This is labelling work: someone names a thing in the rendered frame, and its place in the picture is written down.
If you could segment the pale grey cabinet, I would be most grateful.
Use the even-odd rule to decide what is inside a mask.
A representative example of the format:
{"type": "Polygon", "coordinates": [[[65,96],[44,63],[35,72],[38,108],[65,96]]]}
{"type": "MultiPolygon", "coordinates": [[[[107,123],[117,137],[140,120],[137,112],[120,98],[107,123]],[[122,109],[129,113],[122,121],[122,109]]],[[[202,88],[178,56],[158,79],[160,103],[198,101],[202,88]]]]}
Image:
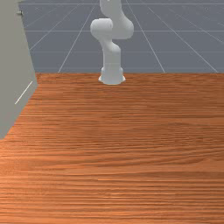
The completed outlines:
{"type": "Polygon", "coordinates": [[[5,138],[38,86],[20,1],[0,0],[0,139],[5,138]]]}

